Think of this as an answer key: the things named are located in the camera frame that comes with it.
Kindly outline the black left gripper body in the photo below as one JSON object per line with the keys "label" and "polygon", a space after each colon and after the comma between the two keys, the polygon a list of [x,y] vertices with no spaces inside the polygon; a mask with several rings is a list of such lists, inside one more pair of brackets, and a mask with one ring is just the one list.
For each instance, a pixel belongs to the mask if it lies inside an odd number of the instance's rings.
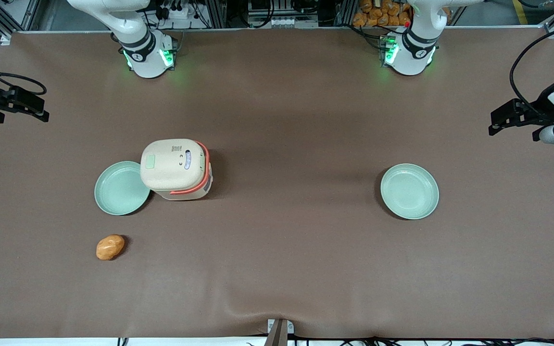
{"label": "black left gripper body", "polygon": [[549,96],[554,92],[554,83],[546,87],[530,104],[528,112],[528,124],[549,126],[554,125],[554,104],[549,100]]}

